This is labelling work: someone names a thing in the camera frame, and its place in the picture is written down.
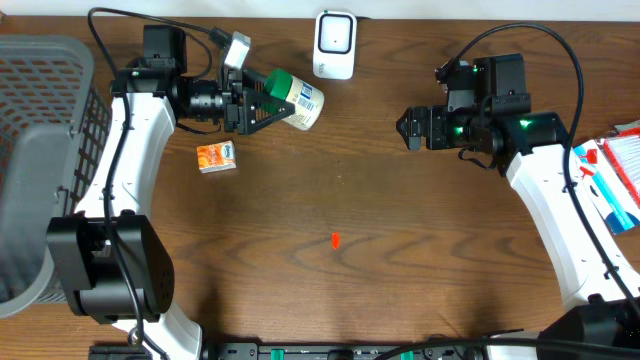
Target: gray laundry basket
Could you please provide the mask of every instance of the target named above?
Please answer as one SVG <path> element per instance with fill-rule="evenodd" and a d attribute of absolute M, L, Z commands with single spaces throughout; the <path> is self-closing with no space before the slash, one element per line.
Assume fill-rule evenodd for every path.
<path fill-rule="evenodd" d="M 65 301 L 45 235 L 73 212 L 107 140 L 94 67 L 71 38 L 0 36 L 0 318 Z"/>

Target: green cap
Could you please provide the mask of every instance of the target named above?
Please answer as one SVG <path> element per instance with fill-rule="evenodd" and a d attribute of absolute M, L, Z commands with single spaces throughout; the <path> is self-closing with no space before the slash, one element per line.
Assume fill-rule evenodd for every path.
<path fill-rule="evenodd" d="M 293 76 L 282 69 L 275 69 L 264 84 L 264 91 L 269 95 L 286 100 L 291 90 Z"/>

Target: toothpaste box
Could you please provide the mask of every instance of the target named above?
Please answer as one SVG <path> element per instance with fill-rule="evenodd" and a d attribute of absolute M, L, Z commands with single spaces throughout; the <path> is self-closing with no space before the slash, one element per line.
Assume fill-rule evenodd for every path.
<path fill-rule="evenodd" d="M 198 167 L 208 173 L 236 167 L 236 151 L 232 141 L 198 146 Z"/>
<path fill-rule="evenodd" d="M 619 234 L 640 224 L 640 208 L 597 141 L 587 141 L 574 149 L 577 165 L 591 201 L 611 232 Z"/>

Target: wooden table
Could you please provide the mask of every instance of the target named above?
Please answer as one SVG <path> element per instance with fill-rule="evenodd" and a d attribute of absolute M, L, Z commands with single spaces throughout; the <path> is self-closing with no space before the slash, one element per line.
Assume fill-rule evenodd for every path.
<path fill-rule="evenodd" d="M 152 221 L 173 259 L 175 300 L 190 318 L 212 333 L 266 342 L 408 342 L 541 330 L 562 315 L 549 257 L 507 181 L 451 151 L 410 153 L 395 130 L 407 107 L 444 103 L 433 69 L 497 22 L 360 21 L 355 75 L 330 81 L 311 70 L 313 20 L 185 20 L 243 32 L 252 38 L 249 67 L 282 67 L 326 96 L 308 132 L 279 123 L 251 136 L 176 130 L 169 140 Z M 96 24 L 118 66 L 142 54 L 143 21 Z M 640 27 L 549 25 L 584 70 L 578 138 L 638 119 Z M 111 74 L 86 19 L 8 17 L 0 33 L 82 40 L 109 98 Z M 191 42 L 188 52 L 196 73 L 206 56 Z M 564 50 L 543 33 L 516 30 L 467 57 L 510 52 L 525 56 L 534 110 L 557 111 L 568 125 L 577 87 Z M 238 169 L 200 174 L 196 146 L 228 139 Z M 337 251 L 333 232 L 342 237 Z M 636 268 L 639 235 L 616 237 Z M 0 358 L 82 359 L 96 342 L 124 339 L 65 305 L 33 306 L 0 321 Z"/>

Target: label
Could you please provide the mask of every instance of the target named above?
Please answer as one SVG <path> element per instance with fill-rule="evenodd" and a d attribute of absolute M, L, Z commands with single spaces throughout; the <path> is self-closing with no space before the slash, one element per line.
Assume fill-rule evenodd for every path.
<path fill-rule="evenodd" d="M 198 167 L 203 173 L 236 167 L 235 151 L 231 141 L 198 146 Z"/>
<path fill-rule="evenodd" d="M 295 104 L 296 112 L 283 120 L 289 125 L 306 131 L 316 123 L 318 116 L 320 116 L 320 111 L 324 106 L 324 94 L 295 76 L 292 78 L 291 89 L 285 100 Z"/>

